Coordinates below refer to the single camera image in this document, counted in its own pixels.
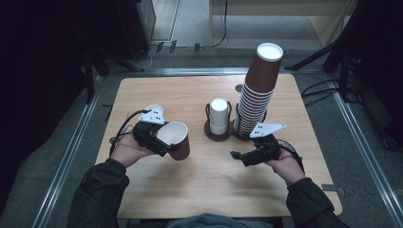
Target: hand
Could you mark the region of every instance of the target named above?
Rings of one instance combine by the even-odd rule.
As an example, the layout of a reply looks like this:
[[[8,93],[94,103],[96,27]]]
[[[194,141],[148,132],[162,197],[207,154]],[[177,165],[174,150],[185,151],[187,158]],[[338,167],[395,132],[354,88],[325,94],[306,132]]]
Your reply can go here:
[[[273,170],[285,180],[287,186],[306,178],[304,172],[299,167],[297,161],[293,158],[290,152],[281,148],[278,161],[267,161],[266,164],[270,165]]]
[[[126,134],[122,136],[110,158],[120,162],[127,168],[139,159],[149,155],[155,154],[148,149],[139,146],[139,144],[134,140],[132,134]]]

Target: sleeve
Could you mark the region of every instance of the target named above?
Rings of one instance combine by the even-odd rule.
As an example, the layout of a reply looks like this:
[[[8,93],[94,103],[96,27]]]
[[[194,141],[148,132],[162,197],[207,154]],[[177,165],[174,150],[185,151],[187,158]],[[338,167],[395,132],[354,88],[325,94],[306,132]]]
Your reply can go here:
[[[129,183],[125,171],[122,164],[112,159],[91,167],[74,193],[67,227],[115,227]]]
[[[324,192],[305,178],[288,187],[287,207],[296,227],[349,227],[335,214]]]

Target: cup coaster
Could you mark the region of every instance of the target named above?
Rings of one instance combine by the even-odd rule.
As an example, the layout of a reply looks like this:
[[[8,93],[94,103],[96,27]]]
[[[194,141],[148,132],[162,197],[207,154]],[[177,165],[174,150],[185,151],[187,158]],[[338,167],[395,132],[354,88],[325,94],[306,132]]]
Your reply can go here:
[[[215,142],[222,142],[227,140],[229,137],[231,137],[232,135],[241,140],[241,141],[251,141],[249,134],[242,136],[240,134],[238,134],[235,129],[234,129],[234,121],[229,122],[228,124],[228,131],[222,135],[215,135],[213,133],[211,133],[210,131],[210,122],[207,120],[204,123],[204,134],[205,136],[207,136],[208,139],[215,141]]]

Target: cable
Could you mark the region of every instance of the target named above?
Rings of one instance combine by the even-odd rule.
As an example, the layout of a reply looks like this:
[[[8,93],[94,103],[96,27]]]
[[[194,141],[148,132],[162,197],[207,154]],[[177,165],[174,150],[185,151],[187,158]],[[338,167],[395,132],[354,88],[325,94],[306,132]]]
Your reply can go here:
[[[320,83],[316,83],[316,84],[310,85],[310,86],[308,86],[307,88],[305,88],[305,90],[303,90],[303,91],[301,92],[301,97],[304,98],[304,97],[308,97],[308,96],[311,96],[311,95],[315,95],[315,94],[318,94],[318,93],[321,93],[321,92],[326,92],[326,91],[334,90],[334,88],[331,88],[330,90],[329,90],[329,89],[324,89],[324,90],[322,90],[322,91],[317,91],[317,92],[312,92],[312,93],[305,94],[306,91],[308,91],[309,89],[311,89],[311,88],[313,88],[313,87],[315,87],[315,86],[319,86],[319,85],[322,85],[322,84],[325,84],[325,83],[330,83],[330,82],[338,82],[338,80],[336,80],[336,79],[331,79],[331,80],[326,80],[326,81],[323,81],[323,82],[320,82]]]
[[[125,129],[127,123],[128,123],[131,119],[133,119],[133,117],[139,115],[140,113],[147,113],[147,112],[148,112],[147,110],[140,110],[140,111],[137,111],[137,112],[131,114],[131,115],[125,120],[125,122],[122,124],[122,126],[121,126],[121,128],[119,129],[119,131],[118,131],[118,133],[116,134],[116,136],[115,136],[114,138],[112,138],[113,141],[111,142],[112,145],[110,146],[110,149],[109,149],[109,157],[112,155],[113,150],[115,150],[115,146],[116,146],[116,144],[119,142],[119,137],[123,134],[122,132],[124,131],[124,129]]]
[[[305,104],[305,106],[307,107],[307,106],[310,106],[310,105],[314,105],[314,104],[316,104],[316,103],[319,102],[319,101],[325,100],[326,98],[328,98],[329,96],[331,96],[331,95],[334,94],[334,93],[336,93],[336,92],[335,92],[335,91],[332,91],[331,93],[329,93],[328,95],[326,95],[326,96],[324,96],[324,97],[322,97],[322,98],[316,99],[316,100],[314,100],[314,101],[311,101],[311,102]]]
[[[227,16],[227,11],[228,11],[228,0],[225,1],[225,12],[224,12],[224,23],[223,23],[223,25],[224,25],[224,34],[222,36],[221,41],[218,44],[216,44],[214,46],[211,46],[211,48],[215,48],[215,47],[219,46],[222,43],[222,41],[225,39],[225,37],[226,37],[226,31],[227,31],[227,28],[226,28],[226,16]]]

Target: cup stack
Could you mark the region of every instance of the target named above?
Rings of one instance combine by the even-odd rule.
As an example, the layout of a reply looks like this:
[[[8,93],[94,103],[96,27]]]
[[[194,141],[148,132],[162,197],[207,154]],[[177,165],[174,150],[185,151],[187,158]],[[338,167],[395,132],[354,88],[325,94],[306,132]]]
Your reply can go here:
[[[257,123],[264,119],[267,105],[276,86],[282,48],[271,43],[258,46],[257,53],[243,82],[234,130],[248,138]]]

